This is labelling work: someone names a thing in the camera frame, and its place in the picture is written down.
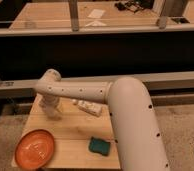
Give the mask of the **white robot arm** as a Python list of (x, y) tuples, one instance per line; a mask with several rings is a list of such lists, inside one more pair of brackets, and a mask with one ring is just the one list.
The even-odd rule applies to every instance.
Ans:
[(49, 69), (35, 91), (53, 107), (61, 97), (107, 104), (122, 171), (170, 171), (151, 97), (140, 80), (64, 82), (58, 71)]

